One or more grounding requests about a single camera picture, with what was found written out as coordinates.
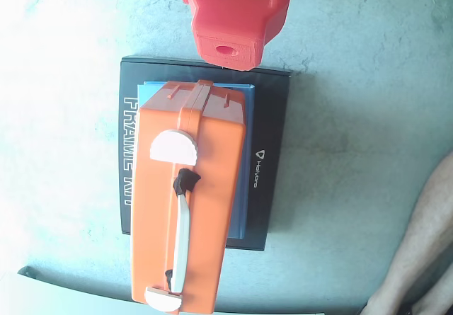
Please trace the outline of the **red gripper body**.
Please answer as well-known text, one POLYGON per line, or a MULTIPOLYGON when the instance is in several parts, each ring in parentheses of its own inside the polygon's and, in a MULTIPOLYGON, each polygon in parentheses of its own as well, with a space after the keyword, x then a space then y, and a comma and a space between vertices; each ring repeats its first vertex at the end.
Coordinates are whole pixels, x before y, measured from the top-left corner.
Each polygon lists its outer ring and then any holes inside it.
POLYGON ((196 43, 216 40, 224 46, 264 46, 282 30, 290 0, 183 1, 193 15, 196 43))

